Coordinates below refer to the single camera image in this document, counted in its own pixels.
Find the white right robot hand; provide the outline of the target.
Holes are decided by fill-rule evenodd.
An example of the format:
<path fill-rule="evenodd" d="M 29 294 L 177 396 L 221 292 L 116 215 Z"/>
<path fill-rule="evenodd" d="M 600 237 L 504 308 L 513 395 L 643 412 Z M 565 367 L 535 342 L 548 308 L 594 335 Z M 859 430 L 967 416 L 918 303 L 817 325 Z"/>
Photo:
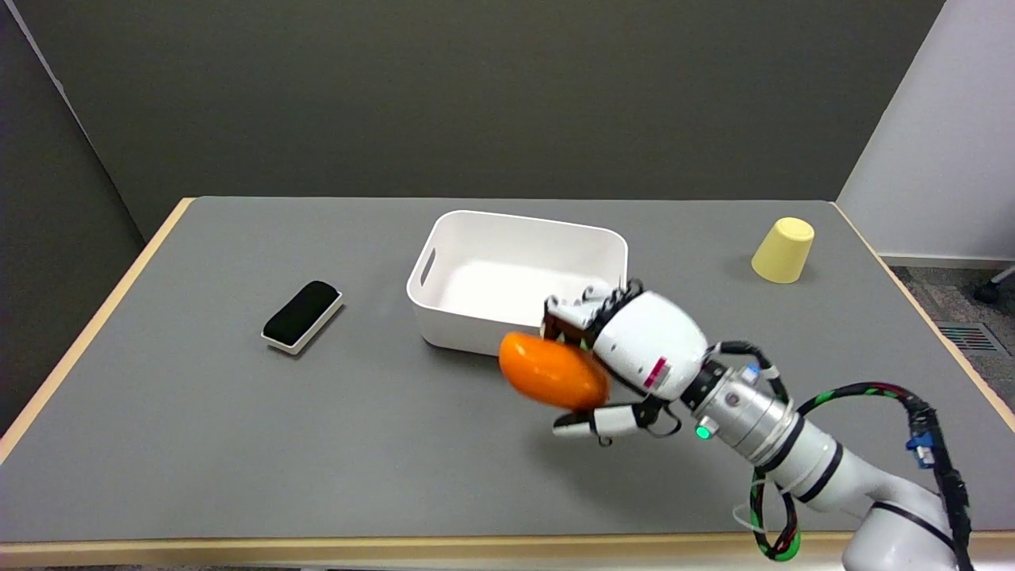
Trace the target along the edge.
<path fill-rule="evenodd" d="M 596 437 L 601 446 L 650 431 L 699 375 L 708 352 L 699 325 L 637 278 L 612 290 L 588 286 L 573 302 L 547 297 L 541 335 L 579 347 L 614 380 L 642 395 L 634 404 L 595 405 L 555 419 L 555 436 Z"/>

